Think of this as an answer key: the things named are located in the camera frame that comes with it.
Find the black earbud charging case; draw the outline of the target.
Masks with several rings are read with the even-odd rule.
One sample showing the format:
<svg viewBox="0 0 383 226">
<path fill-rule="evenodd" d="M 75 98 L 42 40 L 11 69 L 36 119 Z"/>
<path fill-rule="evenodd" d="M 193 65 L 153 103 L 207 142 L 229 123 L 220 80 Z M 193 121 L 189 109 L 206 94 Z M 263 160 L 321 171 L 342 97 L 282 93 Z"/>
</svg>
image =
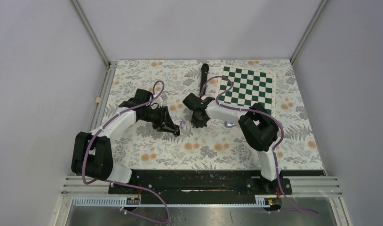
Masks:
<svg viewBox="0 0 383 226">
<path fill-rule="evenodd" d="M 180 128 L 179 128 L 179 126 L 176 126 L 176 127 L 175 127 L 175 129 L 174 129 L 174 131 L 173 131 L 173 135 L 174 135 L 175 137 L 180 136 Z"/>
</svg>

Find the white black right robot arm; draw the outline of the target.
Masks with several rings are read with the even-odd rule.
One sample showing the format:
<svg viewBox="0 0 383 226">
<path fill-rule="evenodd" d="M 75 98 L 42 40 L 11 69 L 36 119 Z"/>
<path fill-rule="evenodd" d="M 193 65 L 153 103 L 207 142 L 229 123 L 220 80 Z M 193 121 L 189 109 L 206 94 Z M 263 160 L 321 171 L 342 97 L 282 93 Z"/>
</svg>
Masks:
<svg viewBox="0 0 383 226">
<path fill-rule="evenodd" d="M 261 104 L 240 108 L 221 104 L 213 97 L 202 100 L 193 93 L 183 100 L 183 104 L 192 111 L 191 124 L 195 128 L 206 127 L 211 119 L 240 126 L 248 145 L 258 151 L 263 190 L 273 194 L 280 189 L 280 170 L 276 169 L 275 158 L 269 153 L 269 148 L 278 138 L 279 125 Z"/>
</svg>

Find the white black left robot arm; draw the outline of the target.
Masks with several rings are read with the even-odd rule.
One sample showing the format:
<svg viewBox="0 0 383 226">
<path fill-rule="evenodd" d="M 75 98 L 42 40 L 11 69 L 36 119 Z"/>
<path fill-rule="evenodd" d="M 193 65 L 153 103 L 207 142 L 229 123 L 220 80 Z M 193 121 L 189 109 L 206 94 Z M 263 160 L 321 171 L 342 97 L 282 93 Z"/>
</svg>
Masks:
<svg viewBox="0 0 383 226">
<path fill-rule="evenodd" d="M 124 192 L 137 190 L 138 181 L 132 170 L 114 163 L 112 145 L 122 133 L 138 121 L 149 122 L 157 132 L 180 135 L 179 126 L 170 117 L 167 106 L 159 96 L 137 89 L 134 97 L 119 105 L 107 122 L 90 132 L 79 132 L 75 137 L 71 170 L 95 180 L 119 182 Z"/>
</svg>

